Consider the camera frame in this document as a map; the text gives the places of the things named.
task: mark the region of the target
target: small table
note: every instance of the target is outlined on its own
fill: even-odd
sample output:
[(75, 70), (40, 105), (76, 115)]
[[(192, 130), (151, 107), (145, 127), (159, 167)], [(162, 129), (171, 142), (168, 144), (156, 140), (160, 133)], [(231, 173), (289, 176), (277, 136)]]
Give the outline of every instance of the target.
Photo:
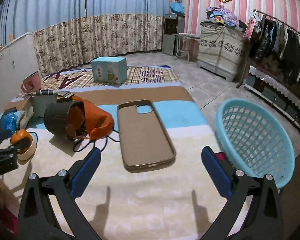
[[(190, 50), (192, 47), (192, 44), (195, 40), (199, 40), (200, 39), (200, 35), (196, 35), (196, 34), (190, 34), (190, 33), (178, 33), (178, 34), (174, 34), (177, 37), (177, 52), (176, 52), (176, 59), (178, 59), (179, 57), (179, 52), (184, 52), (184, 53), (188, 53), (188, 63), (189, 63), (189, 54), (190, 54)], [(190, 39), (191, 43), (189, 45), (188, 50), (181, 50), (180, 49), (180, 38), (186, 38), (186, 39)]]

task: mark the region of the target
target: poster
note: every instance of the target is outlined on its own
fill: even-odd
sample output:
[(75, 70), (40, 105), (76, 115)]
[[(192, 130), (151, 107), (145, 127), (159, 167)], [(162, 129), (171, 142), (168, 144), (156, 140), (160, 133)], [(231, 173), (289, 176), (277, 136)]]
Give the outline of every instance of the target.
[(256, 25), (256, 19), (250, 17), (248, 26), (244, 34), (244, 38), (248, 38), (249, 40), (251, 39), (252, 33), (254, 32), (255, 25)]

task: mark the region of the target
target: metal screw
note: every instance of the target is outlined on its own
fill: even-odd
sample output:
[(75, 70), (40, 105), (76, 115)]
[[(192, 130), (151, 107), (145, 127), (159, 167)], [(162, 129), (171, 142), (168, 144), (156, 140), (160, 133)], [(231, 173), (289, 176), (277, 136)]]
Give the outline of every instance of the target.
[(267, 175), (266, 175), (266, 179), (267, 179), (267, 180), (272, 180), (272, 179), (273, 179), (273, 177), (272, 177), (272, 175), (270, 175), (270, 174), (267, 174)]
[(60, 170), (60, 171), (58, 172), (58, 175), (61, 176), (61, 177), (65, 176), (66, 174), (67, 174), (67, 171), (66, 171), (66, 170)]
[(31, 173), (29, 176), (29, 179), (35, 179), (37, 177), (37, 175), (35, 173)]
[(236, 175), (242, 177), (245, 173), (242, 170), (236, 170)]

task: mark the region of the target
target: pink mug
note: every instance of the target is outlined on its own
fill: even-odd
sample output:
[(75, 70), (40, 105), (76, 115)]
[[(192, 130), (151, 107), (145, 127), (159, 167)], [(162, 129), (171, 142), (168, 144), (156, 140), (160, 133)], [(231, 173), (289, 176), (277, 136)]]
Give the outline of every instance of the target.
[(39, 76), (39, 72), (38, 71), (34, 72), (30, 76), (28, 76), (25, 80), (23, 80), (21, 89), (24, 93), (40, 91), (41, 90), (41, 79)]

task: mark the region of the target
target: blue box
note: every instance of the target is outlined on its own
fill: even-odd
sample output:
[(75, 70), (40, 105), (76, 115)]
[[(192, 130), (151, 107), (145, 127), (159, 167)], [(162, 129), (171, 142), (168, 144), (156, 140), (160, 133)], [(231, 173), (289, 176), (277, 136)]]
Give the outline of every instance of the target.
[(125, 57), (98, 57), (91, 61), (95, 81), (121, 84), (127, 79)]

